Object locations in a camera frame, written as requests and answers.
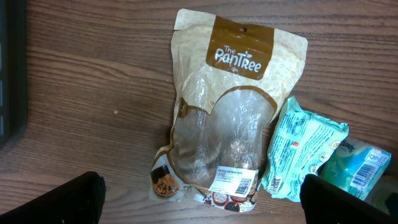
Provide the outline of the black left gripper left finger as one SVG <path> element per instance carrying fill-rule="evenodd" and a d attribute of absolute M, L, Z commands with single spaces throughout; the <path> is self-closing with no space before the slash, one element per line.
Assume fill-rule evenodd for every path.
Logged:
<path fill-rule="evenodd" d="M 86 172 L 1 215 L 1 224 L 98 223 L 106 195 L 105 181 Z"/>

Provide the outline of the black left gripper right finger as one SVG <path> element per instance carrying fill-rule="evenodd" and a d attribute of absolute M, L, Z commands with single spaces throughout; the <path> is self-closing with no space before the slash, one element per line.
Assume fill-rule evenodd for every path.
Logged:
<path fill-rule="evenodd" d="M 300 200 L 308 224 L 397 223 L 397 218 L 313 174 L 305 176 Z"/>

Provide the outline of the green white tissue pack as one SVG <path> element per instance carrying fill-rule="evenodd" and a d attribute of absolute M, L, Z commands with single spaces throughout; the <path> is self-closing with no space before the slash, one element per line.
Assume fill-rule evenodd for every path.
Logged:
<path fill-rule="evenodd" d="M 325 163 L 319 177 L 365 200 L 387 169 L 392 154 L 359 139 L 347 137 Z"/>

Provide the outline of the teal tissue packet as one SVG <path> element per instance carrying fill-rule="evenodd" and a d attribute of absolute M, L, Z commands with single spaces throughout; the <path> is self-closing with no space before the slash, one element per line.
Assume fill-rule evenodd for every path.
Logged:
<path fill-rule="evenodd" d="M 317 175 L 348 133 L 348 124 L 305 111 L 290 97 L 280 111 L 260 186 L 273 198 L 299 202 L 305 176 Z"/>

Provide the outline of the brown snack bag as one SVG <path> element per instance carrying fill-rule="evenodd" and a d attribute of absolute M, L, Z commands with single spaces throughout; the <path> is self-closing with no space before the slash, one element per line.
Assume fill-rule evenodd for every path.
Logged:
<path fill-rule="evenodd" d="M 307 47 L 306 38 L 280 29 L 179 10 L 174 121 L 151 167 L 149 197 L 251 211 L 263 130 L 301 77 Z"/>

